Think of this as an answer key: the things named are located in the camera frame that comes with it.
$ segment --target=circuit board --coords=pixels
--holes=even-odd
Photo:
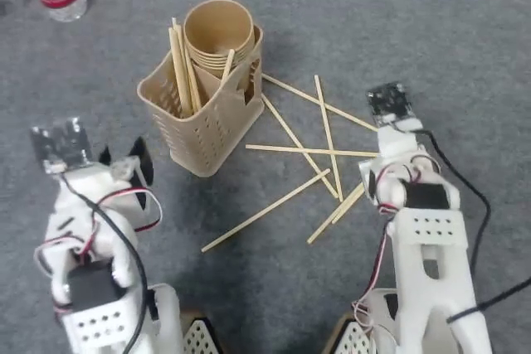
[[[404,85],[400,82],[386,83],[370,89],[367,98],[374,123],[378,127],[415,117]]]

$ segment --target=wire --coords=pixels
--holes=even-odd
[[[74,240],[75,242],[72,243],[71,247],[69,249],[72,249],[75,251],[75,249],[82,248],[80,243],[83,245],[85,243],[84,240],[82,240],[77,235],[72,235],[71,233],[66,233],[64,235],[56,236],[54,238],[50,238],[49,240],[45,240],[43,243],[38,245],[35,250],[33,251],[33,260],[35,261],[35,264],[37,265],[37,268],[48,278],[51,278],[53,276],[52,270],[50,265],[47,263],[46,258],[44,257],[44,254],[42,251],[46,249],[49,246],[52,245],[58,245],[61,242],[64,242],[65,240]],[[95,257],[94,252],[91,250],[87,251],[87,253],[90,255],[91,258]]]
[[[475,270],[478,262],[478,255],[480,252],[480,246],[481,242],[483,240],[483,235],[485,233],[485,229],[487,228],[487,225],[490,222],[490,215],[492,212],[490,202],[487,199],[487,197],[474,185],[469,182],[455,167],[452,165],[450,160],[446,157],[446,155],[442,152],[441,148],[439,147],[439,144],[437,143],[437,140],[435,139],[435,136],[430,130],[427,129],[418,129],[418,130],[412,130],[411,132],[404,132],[403,130],[400,130],[395,124],[392,124],[392,126],[399,132],[402,133],[417,133],[427,136],[430,141],[433,148],[436,150],[439,157],[441,157],[442,161],[445,163],[445,165],[450,169],[450,171],[461,180],[463,184],[465,184],[479,199],[483,202],[485,205],[485,216],[483,217],[483,221],[481,222],[480,228],[478,229],[478,233],[475,237],[474,241],[474,248],[472,250],[472,256],[470,257],[470,274],[472,275],[472,279],[475,277]],[[473,308],[468,308],[460,313],[457,313],[455,315],[452,315],[451,317],[448,317],[446,319],[447,323],[453,323],[457,321],[458,319],[461,319],[463,317],[466,317],[467,315],[470,315],[472,313],[476,312],[483,312],[487,308],[490,308],[494,306],[495,304],[504,301],[505,299],[509,298],[510,296],[526,289],[527,287],[531,286],[531,278],[524,280],[520,284],[517,284],[513,286],[510,289],[505,290],[504,292],[500,293],[497,296],[494,296],[493,298],[486,300],[484,302],[478,303]]]
[[[378,247],[378,252],[377,252],[376,258],[374,259],[373,273],[371,274],[371,278],[368,282],[368,285],[363,291],[362,297],[352,303],[352,307],[354,311],[354,319],[361,327],[367,328],[365,332],[367,332],[368,330],[370,330],[371,327],[373,327],[373,322],[372,322],[372,319],[370,318],[369,313],[367,311],[361,310],[360,306],[362,305],[363,300],[365,300],[368,294],[371,293],[371,291],[374,289],[374,287],[376,286],[376,282],[378,281],[378,277],[380,275],[380,269],[382,268],[383,253],[385,251],[385,246],[387,243],[387,226],[391,222],[392,222],[392,219],[387,221],[385,223],[385,226],[383,227],[382,238],[380,239],[380,245]],[[368,316],[369,323],[365,323],[359,319],[358,312],[360,311],[363,311],[363,313],[365,313]]]
[[[453,323],[460,318],[466,317],[467,315],[476,313],[478,311],[483,312],[487,308],[492,307],[495,304],[504,301],[505,299],[509,298],[510,296],[518,292],[521,292],[522,290],[526,289],[528,286],[531,286],[531,277],[521,282],[520,284],[513,286],[513,288],[507,289],[504,292],[500,293],[499,295],[494,296],[493,298],[490,298],[489,300],[485,300],[484,302],[478,303],[475,307],[468,308],[465,311],[461,311],[460,313],[457,313],[455,315],[452,315],[451,317],[448,317],[446,319],[446,322]]]
[[[158,219],[155,220],[154,222],[152,223],[149,223],[147,225],[142,225],[140,227],[137,227],[134,229],[134,232],[141,232],[141,231],[146,231],[146,230],[150,230],[151,228],[155,227],[156,225],[158,225],[159,223],[162,222],[163,220],[163,207],[162,205],[160,204],[160,201],[157,199],[157,197],[155,196],[155,194],[153,194],[153,192],[151,190],[149,190],[148,188],[145,188],[145,187],[130,187],[130,188],[124,188],[122,190],[118,190],[118,191],[114,191],[114,192],[111,192],[105,196],[103,196],[97,203],[96,205],[97,206],[102,206],[103,203],[105,201],[108,201],[109,199],[112,199],[112,198],[116,198],[116,197],[119,197],[119,196],[127,196],[127,195],[131,195],[131,194],[137,194],[137,193],[145,193],[145,194],[148,194],[151,196],[151,198],[153,199],[153,201],[157,204],[158,206]],[[90,247],[92,246],[92,244],[94,243],[94,239],[95,239],[95,234],[97,232],[97,225],[98,223],[96,222],[95,218],[94,218],[94,215],[95,215],[95,212],[92,211],[92,216],[91,216],[91,219],[92,219],[92,225],[96,225],[96,229],[92,231],[92,234],[90,235],[90,238],[87,240],[86,242],[86,245],[85,247],[83,248],[83,250],[81,251],[81,256],[83,258],[83,256],[88,252],[88,250],[90,249]]]
[[[478,255],[480,252],[480,246],[481,242],[483,240],[483,234],[485,233],[485,229],[487,228],[487,225],[490,221],[490,214],[492,212],[490,207],[490,202],[487,199],[487,197],[474,185],[468,181],[455,167],[452,165],[450,160],[446,157],[446,155],[442,152],[441,148],[439,147],[439,144],[437,143],[437,140],[435,139],[435,136],[430,130],[426,129],[419,129],[419,130],[413,130],[413,133],[422,134],[427,136],[430,141],[433,148],[436,150],[439,157],[441,157],[442,162],[445,163],[445,165],[450,169],[454,175],[461,180],[463,184],[465,184],[485,205],[485,216],[483,217],[483,221],[481,222],[480,228],[478,229],[478,233],[475,236],[474,241],[474,248],[472,249],[472,256],[470,257],[470,274],[472,275],[472,279],[475,277],[475,270],[477,267],[478,262]]]
[[[65,183],[68,190],[72,192],[74,195],[76,195],[77,197],[79,197],[95,214],[100,216],[109,225],[109,227],[116,233],[116,235],[124,242],[124,245],[127,247],[128,251],[133,257],[133,260],[136,263],[136,266],[139,270],[140,283],[142,285],[141,286],[142,298],[141,298],[141,303],[140,303],[139,320],[137,321],[136,328],[134,329],[133,335],[131,336],[131,338],[129,339],[129,342],[125,346],[124,353],[123,353],[123,354],[129,354],[134,344],[138,340],[140,333],[142,332],[142,326],[144,324],[144,319],[145,319],[146,312],[148,309],[148,278],[146,277],[144,264],[142,263],[142,260],[140,259],[139,252],[137,252],[133,244],[131,244],[131,242],[127,239],[127,237],[122,232],[122,230],[98,206],[98,204],[94,203],[89,198],[87,198],[85,195],[79,193],[74,188],[72,188],[68,180],[66,180],[66,177],[64,174],[61,174],[61,179]]]
[[[392,332],[387,328],[387,327],[384,327],[381,323],[374,323],[373,324],[374,327],[379,327],[381,328],[383,331],[386,332],[386,334],[391,337],[392,339],[392,342],[395,343],[395,347],[398,347],[398,342],[397,342],[397,339],[395,338],[395,335],[392,334]]]
[[[158,216],[158,219],[156,221],[154,221],[152,223],[149,223],[147,225],[142,225],[142,226],[137,227],[137,228],[134,229],[135,232],[146,231],[146,230],[149,230],[149,229],[155,227],[156,225],[158,225],[159,223],[161,223],[163,221],[163,207],[160,204],[160,201],[158,200],[158,198],[155,196],[155,194],[153,194],[153,192],[150,189],[145,188],[145,187],[131,187],[131,188],[125,188],[123,190],[118,190],[118,191],[115,191],[115,192],[111,192],[110,194],[107,194],[103,198],[101,198],[98,201],[97,205],[101,206],[101,205],[103,205],[103,202],[108,201],[109,199],[112,199],[112,198],[117,198],[119,196],[127,196],[127,195],[130,195],[130,194],[138,194],[138,193],[145,193],[145,194],[148,194],[149,196],[151,196],[151,198],[157,204],[157,207],[158,207],[159,216]]]

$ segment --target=chopstick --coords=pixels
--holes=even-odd
[[[183,109],[181,117],[187,118],[192,115],[192,105],[190,101],[190,90],[188,89],[188,78],[185,75],[183,59],[181,58],[181,45],[179,44],[178,34],[172,27],[168,28],[168,33],[169,43],[172,49],[175,80],[177,81],[179,99],[181,100],[181,107]]]
[[[175,68],[179,98],[183,108],[182,116],[187,118],[201,109],[201,96],[199,95],[192,60],[188,54],[188,49],[184,45],[183,27],[178,24],[177,18],[172,18],[172,27],[169,28],[169,31],[173,66]]]

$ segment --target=perforated panel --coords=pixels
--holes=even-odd
[[[367,335],[357,322],[349,322],[334,354],[369,354],[371,348]]]
[[[104,347],[127,341],[133,334],[139,318],[134,294],[127,293],[121,300],[63,317],[69,323],[81,347]]]
[[[460,211],[402,209],[394,219],[397,238],[409,245],[457,245],[468,247]]]
[[[201,320],[192,323],[186,335],[184,335],[185,354],[218,354],[207,325]]]

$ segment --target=beige plastic utensil holder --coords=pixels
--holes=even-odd
[[[264,109],[261,100],[262,40],[261,31],[252,53],[221,87],[217,77],[194,65],[205,105],[189,118],[174,116],[180,114],[181,104],[171,52],[138,85],[137,94],[153,115],[172,160],[196,176],[210,177],[216,173]],[[244,74],[249,74],[249,85],[245,90],[238,89]]]

